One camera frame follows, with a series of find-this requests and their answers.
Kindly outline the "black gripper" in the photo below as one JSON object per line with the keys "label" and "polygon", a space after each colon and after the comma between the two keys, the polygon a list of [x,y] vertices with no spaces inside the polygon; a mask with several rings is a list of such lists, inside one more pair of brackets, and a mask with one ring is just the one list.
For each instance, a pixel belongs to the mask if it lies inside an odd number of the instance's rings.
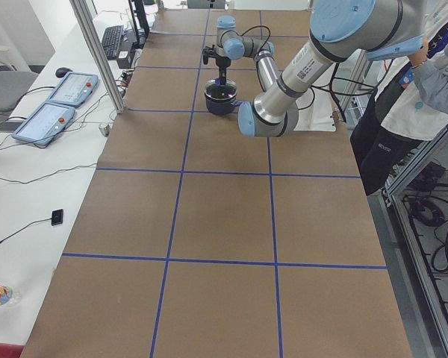
{"label": "black gripper", "polygon": [[219,69],[219,85],[226,85],[227,84],[226,70],[228,67],[230,67],[230,59],[228,57],[217,55],[215,58],[215,63]]}

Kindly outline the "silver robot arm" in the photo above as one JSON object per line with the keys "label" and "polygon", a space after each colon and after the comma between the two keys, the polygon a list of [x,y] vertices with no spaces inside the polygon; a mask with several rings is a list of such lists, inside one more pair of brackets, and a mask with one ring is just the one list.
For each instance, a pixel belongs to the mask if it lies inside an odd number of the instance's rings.
{"label": "silver robot arm", "polygon": [[299,121],[297,99],[333,64],[356,50],[370,61],[415,53],[423,43],[425,1],[319,1],[310,18],[309,39],[283,72],[273,47],[239,35],[232,16],[217,20],[217,54],[229,60],[255,61],[264,91],[238,110],[245,136],[277,137],[291,133]]}

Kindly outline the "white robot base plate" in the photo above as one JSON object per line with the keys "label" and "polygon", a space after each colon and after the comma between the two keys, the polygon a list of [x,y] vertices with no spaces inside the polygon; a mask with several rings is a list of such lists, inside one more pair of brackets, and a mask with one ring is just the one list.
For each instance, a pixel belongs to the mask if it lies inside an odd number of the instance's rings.
{"label": "white robot base plate", "polygon": [[327,92],[310,88],[296,104],[299,120],[295,131],[336,131],[332,101]]}

